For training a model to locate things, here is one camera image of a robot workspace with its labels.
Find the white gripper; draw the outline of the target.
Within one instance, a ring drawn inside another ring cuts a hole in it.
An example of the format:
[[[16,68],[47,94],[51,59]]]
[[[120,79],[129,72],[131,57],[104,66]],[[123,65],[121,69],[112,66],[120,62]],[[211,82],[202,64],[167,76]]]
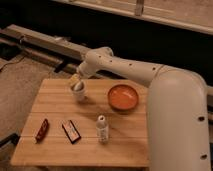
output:
[[[75,86],[79,87],[81,84],[81,78],[86,79],[91,76],[89,65],[86,62],[82,62],[77,67],[77,73],[78,74],[73,74],[71,78],[69,79],[70,87],[75,87]]]

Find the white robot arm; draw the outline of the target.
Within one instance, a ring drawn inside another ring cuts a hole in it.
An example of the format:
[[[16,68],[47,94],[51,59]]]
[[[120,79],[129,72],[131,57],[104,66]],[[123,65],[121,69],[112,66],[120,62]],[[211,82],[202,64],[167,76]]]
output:
[[[212,171],[207,97],[213,88],[197,73],[115,57],[108,47],[87,51],[70,84],[106,70],[148,88],[150,171]]]

